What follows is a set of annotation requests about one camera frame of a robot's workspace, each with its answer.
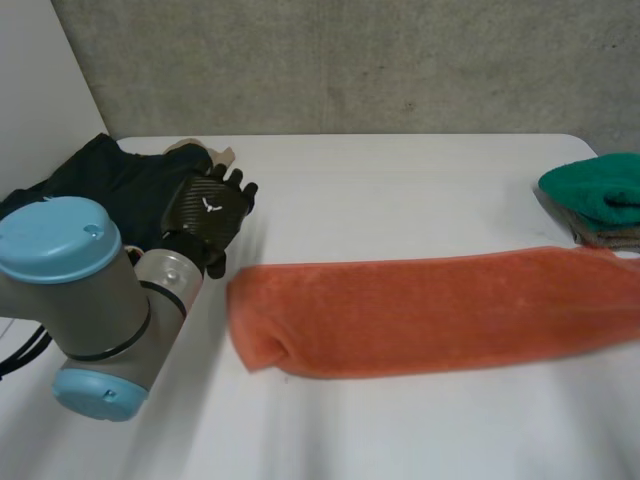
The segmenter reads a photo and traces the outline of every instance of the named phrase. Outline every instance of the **black cloth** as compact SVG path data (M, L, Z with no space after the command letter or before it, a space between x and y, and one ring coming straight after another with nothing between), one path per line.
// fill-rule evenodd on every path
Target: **black cloth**
M162 216L182 181L211 166L209 153L199 145L183 145L165 155L135 155L100 134L48 180L12 192L0 203L0 219L45 197L85 197L107 210L124 244L146 251L159 242Z

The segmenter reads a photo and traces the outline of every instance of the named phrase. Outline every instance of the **white tabletop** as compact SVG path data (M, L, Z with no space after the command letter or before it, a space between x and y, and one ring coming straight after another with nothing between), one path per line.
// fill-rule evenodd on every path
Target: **white tabletop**
M130 138L158 153L177 137ZM124 424L59 407L55 347L0 383L0 478L608 480L640 476L640 349L377 380L249 374L224 289L255 263L468 255L573 242L532 186L592 150L564 135L200 137L260 186L147 404ZM4 356L33 331L16 322Z

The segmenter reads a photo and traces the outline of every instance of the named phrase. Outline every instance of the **robotic hand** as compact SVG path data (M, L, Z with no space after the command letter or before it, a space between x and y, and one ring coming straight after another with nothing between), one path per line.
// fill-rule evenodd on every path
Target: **robotic hand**
M178 336L206 269L225 272L225 249L254 206L226 167L187 178L167 208L163 238L134 268L99 204L59 197L0 221L0 314L40 321L68 360L52 386L81 415L135 416Z
M241 190L242 171L235 169L225 180L227 167L218 164L209 174L196 174L181 185L163 222L162 248L176 248L211 278L222 278L226 270L225 250L251 213L258 186Z

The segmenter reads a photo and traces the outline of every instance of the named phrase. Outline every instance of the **rolled orange towel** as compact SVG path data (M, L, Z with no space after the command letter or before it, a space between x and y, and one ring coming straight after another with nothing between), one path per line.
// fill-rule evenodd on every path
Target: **rolled orange towel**
M606 250L265 265L227 297L249 370L319 378L495 367L640 336L640 263Z

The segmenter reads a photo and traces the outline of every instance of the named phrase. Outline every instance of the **black cable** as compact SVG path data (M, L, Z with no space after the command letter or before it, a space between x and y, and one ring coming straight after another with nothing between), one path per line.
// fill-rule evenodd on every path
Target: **black cable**
M44 335L38 340L38 336L45 332ZM38 343L29 350L29 347L38 340ZM3 376L8 375L16 370L24 367L28 363L35 360L51 343L51 336L46 333L44 327L39 327L36 332L31 335L31 338L25 342L16 352L14 352L9 358L0 363L0 380Z
M11 372L15 372L19 368L22 368L28 363L31 363L42 352L46 350L46 348L49 346L50 343L51 343L51 337L47 333L40 339L40 341L36 344L35 347L29 350L26 354L24 354L18 360L15 360L13 365L8 366L6 370L0 371L0 377L4 375L8 375Z
M41 325L38 327L38 329L34 332L33 335L31 335L31 338L29 338L29 340L27 340L24 345L22 345L18 350L16 350L10 357L5 358L2 362L0 362L0 371L3 370L5 368L6 365L8 365L9 363L11 363L13 360L18 359L18 357L22 356L22 354L24 352L26 352L27 350L29 350L29 348L31 348L31 345L33 345L34 343L36 343L36 341L38 341L38 338L40 338L40 336L46 333L44 327Z

